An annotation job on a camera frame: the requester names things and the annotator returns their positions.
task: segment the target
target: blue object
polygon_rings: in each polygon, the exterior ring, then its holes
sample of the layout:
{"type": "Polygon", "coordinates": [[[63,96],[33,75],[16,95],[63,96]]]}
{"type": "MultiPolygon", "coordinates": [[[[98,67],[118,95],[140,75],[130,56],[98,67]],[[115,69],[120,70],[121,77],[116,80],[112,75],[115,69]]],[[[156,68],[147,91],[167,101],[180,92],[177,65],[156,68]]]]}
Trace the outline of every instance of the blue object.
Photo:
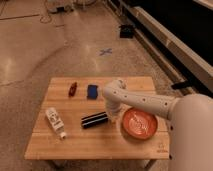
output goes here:
{"type": "Polygon", "coordinates": [[[88,85],[87,87],[87,98],[88,99],[97,99],[98,97],[98,86],[97,85],[88,85]]]}

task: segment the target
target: table leg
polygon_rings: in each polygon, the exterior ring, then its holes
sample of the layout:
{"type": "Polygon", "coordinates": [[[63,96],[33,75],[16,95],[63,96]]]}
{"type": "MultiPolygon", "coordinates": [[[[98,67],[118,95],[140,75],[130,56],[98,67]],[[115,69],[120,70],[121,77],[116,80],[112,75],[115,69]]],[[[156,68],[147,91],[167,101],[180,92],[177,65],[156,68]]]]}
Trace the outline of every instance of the table leg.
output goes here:
{"type": "Polygon", "coordinates": [[[61,164],[56,163],[54,160],[45,160],[53,169],[55,170],[62,170],[64,169],[64,165],[67,162],[67,160],[61,164]]]}
{"type": "Polygon", "coordinates": [[[157,160],[150,160],[147,165],[145,166],[144,170],[148,171],[156,162],[157,160]]]}

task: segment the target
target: tape mark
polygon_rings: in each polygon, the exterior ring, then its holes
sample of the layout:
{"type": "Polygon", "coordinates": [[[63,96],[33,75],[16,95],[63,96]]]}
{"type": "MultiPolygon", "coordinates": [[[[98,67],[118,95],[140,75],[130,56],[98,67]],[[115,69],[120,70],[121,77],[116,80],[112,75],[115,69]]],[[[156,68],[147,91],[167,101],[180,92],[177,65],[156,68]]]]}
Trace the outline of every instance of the tape mark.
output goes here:
{"type": "Polygon", "coordinates": [[[112,54],[112,48],[100,50],[100,55],[99,56],[103,56],[103,55],[107,55],[107,54],[112,54]]]}

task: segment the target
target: white bottle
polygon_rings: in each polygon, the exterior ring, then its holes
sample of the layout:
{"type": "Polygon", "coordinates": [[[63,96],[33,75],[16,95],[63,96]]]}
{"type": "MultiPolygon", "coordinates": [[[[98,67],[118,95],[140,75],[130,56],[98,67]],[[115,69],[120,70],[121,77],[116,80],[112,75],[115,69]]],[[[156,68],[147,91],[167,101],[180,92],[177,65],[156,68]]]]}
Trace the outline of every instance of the white bottle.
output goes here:
{"type": "Polygon", "coordinates": [[[46,116],[52,125],[54,131],[60,136],[61,139],[65,139],[67,133],[64,131],[64,123],[59,117],[57,111],[54,107],[48,108],[46,110],[46,116]]]}

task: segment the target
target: tube cap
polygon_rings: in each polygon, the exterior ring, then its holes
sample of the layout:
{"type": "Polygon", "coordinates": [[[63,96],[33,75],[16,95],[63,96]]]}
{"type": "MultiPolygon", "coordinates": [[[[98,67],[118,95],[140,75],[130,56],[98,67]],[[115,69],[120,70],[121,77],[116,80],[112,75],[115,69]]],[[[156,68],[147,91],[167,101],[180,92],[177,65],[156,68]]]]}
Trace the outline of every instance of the tube cap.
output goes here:
{"type": "Polygon", "coordinates": [[[66,132],[60,133],[60,137],[61,139],[65,139],[67,137],[67,133],[66,132]]]}

